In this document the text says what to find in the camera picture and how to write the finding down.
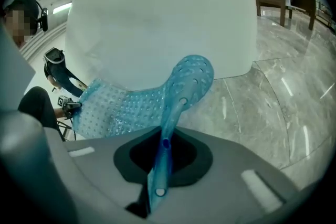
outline perforated blue plastic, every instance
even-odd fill
[[[130,92],[97,79],[80,97],[82,108],[73,117],[72,127],[86,138],[162,127],[155,164],[148,174],[150,205],[154,210],[168,190],[173,130],[181,113],[206,94],[213,80],[212,65],[198,55],[182,59],[167,82],[155,89]]]

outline glossy tile floor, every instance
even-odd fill
[[[215,80],[179,126],[243,144],[283,171],[299,189],[318,180],[333,154],[336,131],[336,36],[315,20],[280,11],[258,17],[250,72]]]

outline black pants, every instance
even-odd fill
[[[58,84],[62,86],[62,88],[66,89],[76,97],[80,97],[82,95],[83,91],[73,85],[70,81],[70,78],[74,78],[78,81],[80,80],[74,74],[72,74],[69,69],[67,69],[65,61],[58,64],[51,63],[49,70],[53,78],[57,81]]]
[[[57,125],[54,108],[51,105],[49,95],[45,89],[41,87],[31,88],[22,98],[18,111],[33,116],[43,127],[55,129],[58,131],[62,140],[65,141]]]

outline person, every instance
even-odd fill
[[[5,9],[1,9],[1,13],[2,23],[18,48],[36,34],[39,15],[36,0],[14,0]],[[53,108],[49,95],[43,88],[31,88],[21,99],[18,110],[36,118],[43,127],[55,129],[65,141],[57,124],[57,119],[65,117],[65,113],[62,108]]]
[[[76,97],[80,97],[82,95],[83,91],[72,84],[70,78],[74,78],[78,81],[80,80],[72,74],[69,69],[67,69],[65,60],[61,63],[52,63],[47,61],[44,65],[44,74],[47,80],[54,87],[57,87],[58,89],[64,88]]]

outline hole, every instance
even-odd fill
[[[162,145],[164,146],[164,148],[169,148],[170,147],[170,145],[169,145],[169,140],[168,139],[164,139],[163,141],[162,141]]]
[[[187,104],[187,102],[188,102],[187,98],[181,98],[180,99],[181,104]]]
[[[166,193],[166,191],[163,188],[158,188],[155,190],[155,193],[156,195],[162,197]]]

